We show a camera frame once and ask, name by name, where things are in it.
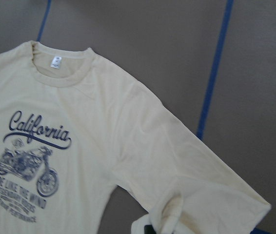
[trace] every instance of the t-shirt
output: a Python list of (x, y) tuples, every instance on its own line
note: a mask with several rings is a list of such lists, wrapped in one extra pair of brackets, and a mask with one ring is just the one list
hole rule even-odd
[(270, 209), (91, 48), (28, 41), (0, 54), (0, 234), (95, 234), (116, 186), (158, 234), (248, 234)]

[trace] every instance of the motorcycle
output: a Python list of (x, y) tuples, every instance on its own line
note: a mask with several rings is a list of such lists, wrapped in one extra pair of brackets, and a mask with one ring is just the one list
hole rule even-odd
[(6, 148), (0, 157), (0, 175), (11, 173), (30, 181), (44, 163), (45, 170), (36, 183), (37, 192), (42, 197), (51, 196), (59, 187), (57, 172), (49, 167), (48, 157), (51, 154), (52, 150), (45, 146), (27, 152), (18, 150), (13, 152)]

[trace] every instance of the shirt sleeve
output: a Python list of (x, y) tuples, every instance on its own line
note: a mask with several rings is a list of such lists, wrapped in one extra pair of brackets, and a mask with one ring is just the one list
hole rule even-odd
[(157, 234), (249, 234), (270, 210), (140, 82), (114, 125), (116, 184), (149, 212)]

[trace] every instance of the motorcycle front wheel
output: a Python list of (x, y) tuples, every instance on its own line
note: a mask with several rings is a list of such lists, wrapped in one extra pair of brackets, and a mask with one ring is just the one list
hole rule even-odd
[(53, 195), (58, 187), (59, 181), (57, 172), (51, 168), (37, 180), (37, 192), (42, 197)]

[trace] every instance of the shirt label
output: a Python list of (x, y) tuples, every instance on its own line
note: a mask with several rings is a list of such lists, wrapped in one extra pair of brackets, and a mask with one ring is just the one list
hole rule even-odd
[(50, 66), (53, 68), (60, 69), (61, 60), (62, 60), (62, 57), (55, 56), (50, 64)]

